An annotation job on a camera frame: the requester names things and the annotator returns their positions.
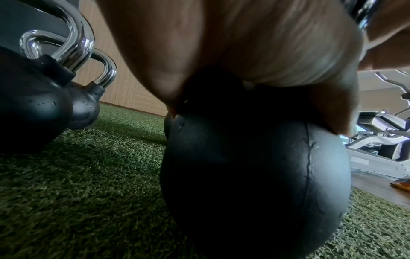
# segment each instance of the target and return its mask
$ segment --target human hand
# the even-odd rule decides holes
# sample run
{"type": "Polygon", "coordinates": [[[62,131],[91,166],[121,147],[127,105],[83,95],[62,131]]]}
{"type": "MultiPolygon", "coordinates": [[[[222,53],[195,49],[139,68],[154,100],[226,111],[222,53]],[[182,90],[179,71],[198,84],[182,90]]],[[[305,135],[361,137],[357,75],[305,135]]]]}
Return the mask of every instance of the human hand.
{"type": "Polygon", "coordinates": [[[385,0],[367,28],[359,71],[410,66],[410,1],[385,0]]]}
{"type": "Polygon", "coordinates": [[[340,1],[97,3],[130,70],[172,113],[187,80],[215,66],[253,84],[306,86],[334,133],[355,134],[362,36],[340,1]]]}

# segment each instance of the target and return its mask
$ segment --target white label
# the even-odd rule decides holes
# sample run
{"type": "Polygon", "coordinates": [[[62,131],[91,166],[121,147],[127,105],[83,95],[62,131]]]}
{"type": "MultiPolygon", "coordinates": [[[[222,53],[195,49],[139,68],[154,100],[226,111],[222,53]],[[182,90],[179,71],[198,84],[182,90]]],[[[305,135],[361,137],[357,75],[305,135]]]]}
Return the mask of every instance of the white label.
{"type": "Polygon", "coordinates": [[[369,161],[367,159],[363,159],[363,158],[359,158],[359,157],[351,157],[351,160],[353,162],[357,162],[357,163],[361,163],[361,164],[365,164],[365,165],[369,164],[369,161]]]}

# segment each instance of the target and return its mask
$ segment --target artificial turf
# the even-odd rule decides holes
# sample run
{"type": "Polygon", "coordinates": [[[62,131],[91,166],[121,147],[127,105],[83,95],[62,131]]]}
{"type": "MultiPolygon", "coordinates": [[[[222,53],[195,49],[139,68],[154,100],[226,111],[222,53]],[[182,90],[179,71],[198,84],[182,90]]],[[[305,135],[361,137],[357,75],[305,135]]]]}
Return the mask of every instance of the artificial turf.
{"type": "MultiPolygon", "coordinates": [[[[103,105],[92,128],[0,157],[0,257],[203,258],[162,199],[165,145],[163,118],[103,105]]],[[[342,225],[310,258],[408,259],[409,228],[409,211],[353,189],[342,225]]]]}

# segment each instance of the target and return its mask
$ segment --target black ball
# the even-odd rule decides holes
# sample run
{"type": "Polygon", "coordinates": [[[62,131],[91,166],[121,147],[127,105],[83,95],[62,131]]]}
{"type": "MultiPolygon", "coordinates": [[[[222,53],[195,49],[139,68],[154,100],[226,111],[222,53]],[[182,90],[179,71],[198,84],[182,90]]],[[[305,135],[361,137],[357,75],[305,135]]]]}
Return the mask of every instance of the black ball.
{"type": "Polygon", "coordinates": [[[301,258],[328,240],[347,210],[351,175],[340,137],[312,109],[278,111],[266,96],[226,95],[213,112],[187,106],[171,128],[162,193],[211,258],[301,258]]]}
{"type": "Polygon", "coordinates": [[[0,49],[0,154],[31,153],[59,136],[71,120],[68,92],[32,60],[0,49]]]}
{"type": "Polygon", "coordinates": [[[167,113],[167,115],[165,116],[165,120],[164,120],[164,133],[167,139],[170,134],[173,121],[174,119],[172,118],[172,115],[170,113],[167,113]]]}

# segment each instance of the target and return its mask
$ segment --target wooden wall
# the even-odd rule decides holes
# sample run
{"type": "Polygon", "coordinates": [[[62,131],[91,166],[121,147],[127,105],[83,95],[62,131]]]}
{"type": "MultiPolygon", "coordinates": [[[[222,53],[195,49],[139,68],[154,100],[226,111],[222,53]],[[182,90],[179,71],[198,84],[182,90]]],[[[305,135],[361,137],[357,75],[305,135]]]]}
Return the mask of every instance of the wooden wall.
{"type": "MultiPolygon", "coordinates": [[[[79,9],[91,24],[95,34],[95,47],[107,53],[117,64],[117,78],[107,88],[101,101],[136,109],[160,116],[167,114],[165,105],[148,92],[129,71],[114,43],[113,37],[92,0],[80,0],[79,9]]],[[[89,60],[78,72],[74,81],[88,84],[103,70],[102,65],[89,60]]]]}

